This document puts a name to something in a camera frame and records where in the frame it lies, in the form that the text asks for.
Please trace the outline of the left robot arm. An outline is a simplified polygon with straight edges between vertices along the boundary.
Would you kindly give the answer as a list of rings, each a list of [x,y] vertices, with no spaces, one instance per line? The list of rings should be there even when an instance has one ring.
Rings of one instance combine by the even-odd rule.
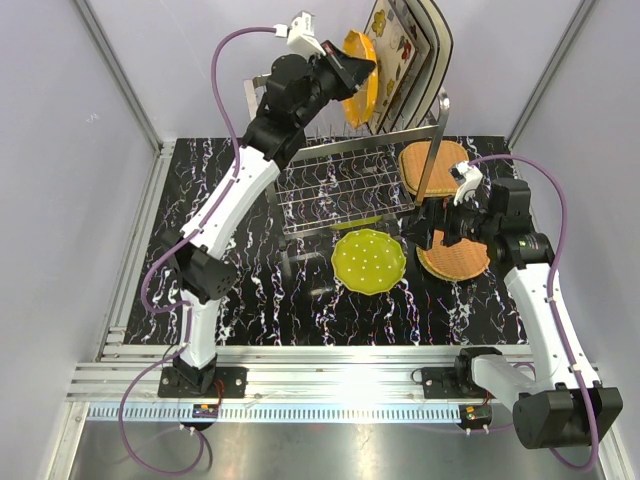
[[[233,165],[180,232],[165,236],[183,309],[181,348],[170,371],[194,397],[206,396],[215,385],[219,304],[237,279],[235,267],[222,260],[229,240],[258,196],[305,146],[306,126],[328,103],[352,98],[377,68],[376,61],[348,55],[330,41],[321,47],[309,58],[287,54],[273,62]]]

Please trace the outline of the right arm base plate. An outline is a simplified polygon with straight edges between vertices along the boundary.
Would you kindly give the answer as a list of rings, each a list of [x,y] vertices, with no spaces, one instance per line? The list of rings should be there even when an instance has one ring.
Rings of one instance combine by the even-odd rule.
[[[428,400],[465,398],[454,367],[423,367],[420,369],[423,396]]]

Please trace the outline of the green ceramic plate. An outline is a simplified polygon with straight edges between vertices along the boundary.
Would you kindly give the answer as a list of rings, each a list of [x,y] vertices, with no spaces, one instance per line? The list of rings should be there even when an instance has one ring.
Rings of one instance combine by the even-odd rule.
[[[360,229],[336,243],[331,265],[334,277],[349,291],[373,296],[390,291],[404,277],[406,256],[389,234]]]

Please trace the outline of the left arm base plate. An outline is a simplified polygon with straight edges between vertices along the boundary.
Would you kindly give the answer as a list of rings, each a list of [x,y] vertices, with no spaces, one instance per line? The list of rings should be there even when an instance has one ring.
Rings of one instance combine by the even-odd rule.
[[[158,386],[160,398],[219,398],[242,399],[245,397],[249,370],[239,366],[214,367],[193,378],[176,367],[162,370]]]

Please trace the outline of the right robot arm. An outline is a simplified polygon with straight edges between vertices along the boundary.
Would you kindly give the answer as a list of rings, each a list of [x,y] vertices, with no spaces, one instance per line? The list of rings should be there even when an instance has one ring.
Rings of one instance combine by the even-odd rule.
[[[457,392],[487,393],[507,407],[527,449],[594,448],[623,400],[617,388],[603,386],[579,345],[553,268],[558,251],[534,230],[530,199],[528,184],[512,178],[492,183],[485,209],[453,197],[428,198],[403,235],[425,250],[463,240],[485,246],[524,324],[534,375],[496,347],[463,348],[451,378]]]

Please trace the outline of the orange rounded-square wicker plate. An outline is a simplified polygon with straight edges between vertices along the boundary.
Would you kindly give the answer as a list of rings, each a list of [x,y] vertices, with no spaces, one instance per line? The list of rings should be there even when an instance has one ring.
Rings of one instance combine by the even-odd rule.
[[[430,141],[414,142],[399,154],[399,170],[405,187],[413,196],[418,193],[421,175],[430,147]],[[462,145],[454,141],[442,140],[427,183],[425,196],[443,197],[455,194],[458,185],[449,173],[449,169],[456,163],[468,160],[468,153]]]

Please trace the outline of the cream floral square plate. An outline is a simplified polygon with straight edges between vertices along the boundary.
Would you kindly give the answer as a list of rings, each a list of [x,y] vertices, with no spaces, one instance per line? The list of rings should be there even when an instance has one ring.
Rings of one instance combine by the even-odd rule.
[[[396,127],[430,45],[406,1],[375,1],[365,35],[378,63],[378,95],[367,125],[373,134]]]

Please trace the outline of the orange ceramic plate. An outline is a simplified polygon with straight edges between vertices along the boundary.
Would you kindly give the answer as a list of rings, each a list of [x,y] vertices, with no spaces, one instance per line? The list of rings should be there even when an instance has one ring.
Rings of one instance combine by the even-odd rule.
[[[347,122],[357,129],[372,118],[375,110],[379,89],[378,60],[372,41],[360,31],[349,31],[344,38],[343,51],[350,56],[375,63],[373,71],[354,96],[342,102]]]

